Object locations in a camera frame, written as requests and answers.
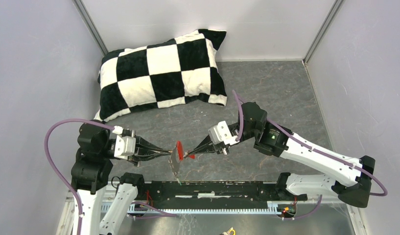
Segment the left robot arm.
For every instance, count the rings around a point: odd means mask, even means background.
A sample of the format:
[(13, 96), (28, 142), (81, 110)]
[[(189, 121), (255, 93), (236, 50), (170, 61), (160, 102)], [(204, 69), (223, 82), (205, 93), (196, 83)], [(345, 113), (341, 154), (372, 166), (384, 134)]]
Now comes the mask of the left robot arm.
[(169, 156), (172, 151), (157, 147), (135, 135), (133, 130), (100, 122), (82, 124), (77, 141), (79, 149), (71, 170), (78, 213), (73, 230), (80, 235), (116, 235), (131, 203), (145, 196), (146, 186), (141, 174), (124, 173), (114, 200), (102, 217), (102, 201), (113, 168), (112, 159), (139, 165), (143, 161)]

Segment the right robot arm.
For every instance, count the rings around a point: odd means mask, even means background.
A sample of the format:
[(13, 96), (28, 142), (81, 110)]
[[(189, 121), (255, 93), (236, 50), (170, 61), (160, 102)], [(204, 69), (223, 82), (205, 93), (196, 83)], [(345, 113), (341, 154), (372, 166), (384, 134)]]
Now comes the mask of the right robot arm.
[(319, 194), (337, 196), (342, 202), (366, 208), (372, 196), (372, 175), (375, 159), (353, 158), (313, 144), (290, 129), (272, 124), (267, 112), (254, 102), (241, 104), (236, 123), (221, 121), (193, 150), (180, 159), (200, 153), (228, 154), (231, 146), (253, 139), (253, 148), (266, 156), (274, 156), (309, 166), (318, 175), (284, 172), (278, 177), (275, 194), (282, 200), (291, 196)]

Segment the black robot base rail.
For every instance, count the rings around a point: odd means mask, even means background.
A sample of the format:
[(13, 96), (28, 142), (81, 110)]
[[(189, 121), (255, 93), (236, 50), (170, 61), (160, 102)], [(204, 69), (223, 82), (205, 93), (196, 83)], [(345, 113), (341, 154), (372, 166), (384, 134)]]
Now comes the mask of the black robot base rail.
[(288, 192), (280, 183), (264, 181), (145, 181), (141, 174), (125, 173), (120, 183), (136, 184), (137, 201), (157, 209), (263, 209), (267, 202), (306, 201), (308, 196)]

